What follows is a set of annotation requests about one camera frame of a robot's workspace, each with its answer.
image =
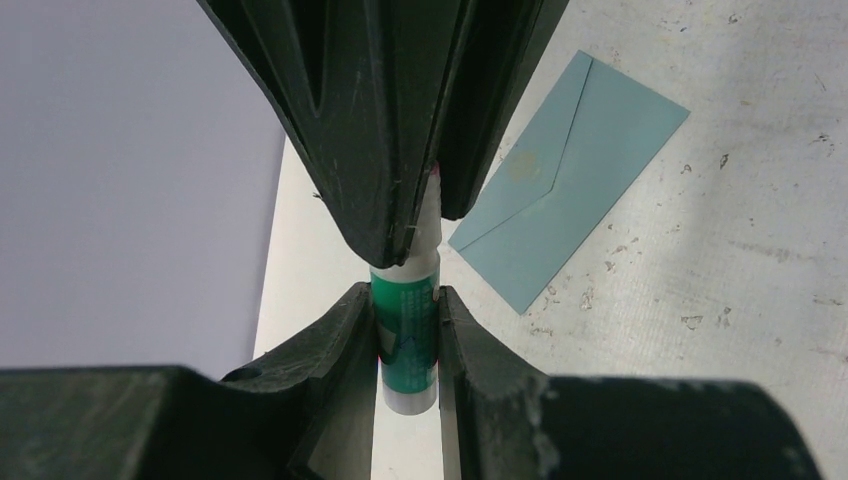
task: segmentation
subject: green glue stick label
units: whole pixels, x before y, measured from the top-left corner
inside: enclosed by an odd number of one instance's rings
[[[380,336],[383,382],[400,393],[418,393],[436,380],[439,272],[410,283],[371,274]]]

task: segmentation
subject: white speckled surface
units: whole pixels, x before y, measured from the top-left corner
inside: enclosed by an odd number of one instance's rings
[[[848,4],[573,0],[502,152],[578,49],[691,116],[527,314],[446,244],[443,282],[549,373],[759,383],[848,478]],[[312,191],[287,148],[257,353],[367,278]],[[378,401],[373,476],[441,476],[437,410]]]

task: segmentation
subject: envelope stain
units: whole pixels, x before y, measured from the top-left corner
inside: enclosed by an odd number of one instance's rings
[[[533,180],[539,175],[539,167],[536,165],[536,154],[533,152],[518,152],[509,163],[507,173],[514,182],[522,180]]]

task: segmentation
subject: light blue envelope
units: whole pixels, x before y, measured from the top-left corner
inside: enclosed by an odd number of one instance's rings
[[[450,245],[524,313],[688,115],[578,52]]]

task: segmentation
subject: white glue stick cap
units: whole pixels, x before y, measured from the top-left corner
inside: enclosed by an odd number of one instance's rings
[[[431,383],[423,392],[418,393],[396,392],[383,382],[383,399],[386,400],[386,405],[401,415],[419,415],[426,412],[436,403],[438,392],[438,380]]]

